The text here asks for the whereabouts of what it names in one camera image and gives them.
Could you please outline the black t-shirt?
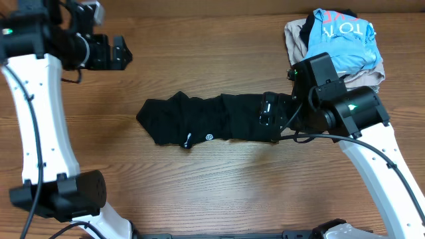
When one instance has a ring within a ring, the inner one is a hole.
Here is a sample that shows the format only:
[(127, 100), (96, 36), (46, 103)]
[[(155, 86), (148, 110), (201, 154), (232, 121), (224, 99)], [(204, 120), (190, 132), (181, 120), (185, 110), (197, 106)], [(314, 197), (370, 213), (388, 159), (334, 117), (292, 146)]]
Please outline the black t-shirt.
[(167, 100), (146, 100), (136, 119), (158, 145), (190, 149), (213, 139), (259, 141), (262, 95), (221, 94), (202, 99), (177, 92)]

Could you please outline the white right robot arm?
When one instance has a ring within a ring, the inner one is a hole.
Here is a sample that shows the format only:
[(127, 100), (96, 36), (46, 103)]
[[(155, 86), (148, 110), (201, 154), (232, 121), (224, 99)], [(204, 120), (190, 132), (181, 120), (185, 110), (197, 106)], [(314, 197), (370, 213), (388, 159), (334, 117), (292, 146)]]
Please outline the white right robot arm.
[(290, 128), (290, 139), (338, 143), (365, 183), (384, 222), (387, 238), (424, 237), (424, 195), (396, 142), (390, 117), (368, 86), (348, 91), (324, 52), (288, 70), (289, 100), (266, 92), (259, 121)]

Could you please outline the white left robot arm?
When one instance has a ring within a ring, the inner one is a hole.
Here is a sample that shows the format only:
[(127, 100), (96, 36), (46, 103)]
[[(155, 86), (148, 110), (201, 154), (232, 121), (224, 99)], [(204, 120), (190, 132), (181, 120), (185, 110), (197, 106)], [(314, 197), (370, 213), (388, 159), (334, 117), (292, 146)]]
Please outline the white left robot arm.
[(1, 20), (1, 70), (23, 146), (23, 184), (9, 196), (29, 216), (79, 226), (93, 238), (136, 238), (108, 203), (101, 172), (80, 170), (62, 103), (64, 71), (124, 70), (132, 60), (123, 37), (94, 33), (103, 20), (98, 1), (19, 1)]

